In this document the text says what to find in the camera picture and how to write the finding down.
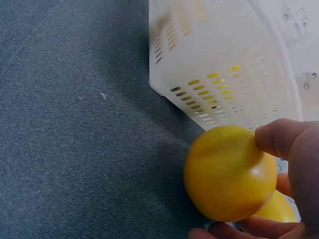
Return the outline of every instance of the fabric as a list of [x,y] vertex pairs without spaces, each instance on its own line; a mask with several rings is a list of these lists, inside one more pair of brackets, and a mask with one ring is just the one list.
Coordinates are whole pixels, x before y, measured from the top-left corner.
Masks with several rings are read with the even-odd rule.
[[0,238],[183,239],[202,132],[149,87],[147,0],[0,1]]

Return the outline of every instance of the white plastic basket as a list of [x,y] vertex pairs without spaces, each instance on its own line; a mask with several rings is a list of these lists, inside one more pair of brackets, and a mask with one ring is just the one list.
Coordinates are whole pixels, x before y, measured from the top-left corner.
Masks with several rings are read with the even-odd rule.
[[150,85],[205,130],[302,120],[289,53],[261,0],[150,0]]

